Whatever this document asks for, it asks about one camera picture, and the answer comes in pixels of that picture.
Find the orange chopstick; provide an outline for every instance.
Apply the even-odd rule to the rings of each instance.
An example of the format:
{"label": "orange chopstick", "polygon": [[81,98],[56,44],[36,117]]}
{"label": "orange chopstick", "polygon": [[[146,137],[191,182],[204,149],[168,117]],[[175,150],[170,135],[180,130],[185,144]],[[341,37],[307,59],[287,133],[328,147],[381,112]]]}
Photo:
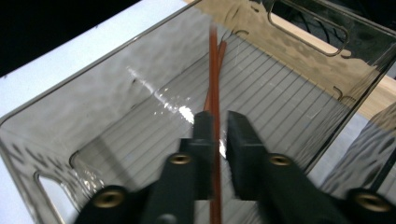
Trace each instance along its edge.
{"label": "orange chopstick", "polygon": [[213,200],[210,202],[210,223],[221,224],[221,176],[219,155],[219,62],[218,62],[218,32],[214,24],[209,32],[209,111],[214,123],[214,164],[213,164]]}
{"label": "orange chopstick", "polygon": [[[225,42],[224,40],[221,40],[220,44],[219,44],[219,57],[218,57],[218,73],[217,76],[220,75],[220,71],[221,71],[221,66],[222,66],[222,61],[224,58],[224,54],[225,54],[225,49],[227,48],[227,42]],[[210,111],[210,95],[211,95],[211,91],[210,88],[207,91],[206,94],[206,98],[205,98],[205,105],[204,105],[204,110],[208,110]]]}

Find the handle cutout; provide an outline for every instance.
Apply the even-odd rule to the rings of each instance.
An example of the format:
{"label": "handle cutout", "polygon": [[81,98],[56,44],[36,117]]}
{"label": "handle cutout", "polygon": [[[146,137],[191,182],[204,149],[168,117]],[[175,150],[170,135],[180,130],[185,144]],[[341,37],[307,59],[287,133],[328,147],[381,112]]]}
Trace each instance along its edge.
{"label": "handle cutout", "polygon": [[63,222],[65,224],[74,223],[78,211],[70,202],[61,185],[57,181],[42,175],[38,175],[38,182]]}
{"label": "handle cutout", "polygon": [[341,52],[348,41],[345,28],[290,2],[275,1],[268,19],[276,28],[327,56]]}

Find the screw hole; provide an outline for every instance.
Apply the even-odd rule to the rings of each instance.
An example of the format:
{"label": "screw hole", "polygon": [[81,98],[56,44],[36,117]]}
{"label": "screw hole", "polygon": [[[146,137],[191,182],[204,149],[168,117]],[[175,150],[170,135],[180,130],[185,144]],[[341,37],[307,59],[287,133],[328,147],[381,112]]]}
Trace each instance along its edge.
{"label": "screw hole", "polygon": [[373,194],[361,193],[355,197],[356,202],[367,210],[373,212],[388,212],[390,205]]}
{"label": "screw hole", "polygon": [[100,208],[111,208],[119,205],[124,200],[124,195],[119,190],[109,190],[98,195],[93,205]]}
{"label": "screw hole", "polygon": [[187,155],[175,155],[170,160],[173,164],[182,165],[191,161],[191,157]]}
{"label": "screw hole", "polygon": [[290,160],[284,156],[273,156],[270,158],[270,162],[274,165],[283,165],[283,166],[291,164]]}

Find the brass screw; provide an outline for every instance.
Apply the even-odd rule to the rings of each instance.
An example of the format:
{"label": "brass screw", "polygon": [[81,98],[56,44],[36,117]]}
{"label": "brass screw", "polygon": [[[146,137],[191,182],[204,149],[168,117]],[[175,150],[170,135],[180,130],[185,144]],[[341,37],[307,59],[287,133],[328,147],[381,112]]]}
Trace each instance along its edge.
{"label": "brass screw", "polygon": [[284,156],[273,156],[270,158],[270,162],[274,165],[287,166],[291,164],[291,161]]}
{"label": "brass screw", "polygon": [[93,205],[100,208],[111,208],[119,205],[123,200],[124,195],[119,190],[109,190],[97,196]]}
{"label": "brass screw", "polygon": [[390,210],[390,205],[387,202],[373,194],[360,193],[355,196],[355,200],[362,207],[370,211],[388,212]]}
{"label": "brass screw", "polygon": [[187,155],[175,155],[173,157],[171,157],[170,161],[173,164],[177,164],[177,165],[183,165],[183,164],[187,164],[191,161],[191,157],[187,156]]}

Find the white surface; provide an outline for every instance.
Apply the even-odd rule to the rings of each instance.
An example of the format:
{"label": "white surface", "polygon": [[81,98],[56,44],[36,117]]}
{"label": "white surface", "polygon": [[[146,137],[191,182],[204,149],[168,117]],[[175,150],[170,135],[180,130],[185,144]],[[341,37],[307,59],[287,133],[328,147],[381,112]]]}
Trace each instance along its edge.
{"label": "white surface", "polygon": [[65,223],[73,223],[76,220],[78,210],[73,206],[72,202],[67,197],[61,185],[46,177],[40,176],[38,178],[47,192],[49,198],[52,199],[52,204]]}
{"label": "white surface", "polygon": [[[0,117],[75,74],[185,5],[181,0],[143,0],[0,78]],[[2,160],[0,178],[0,223],[33,223]]]}

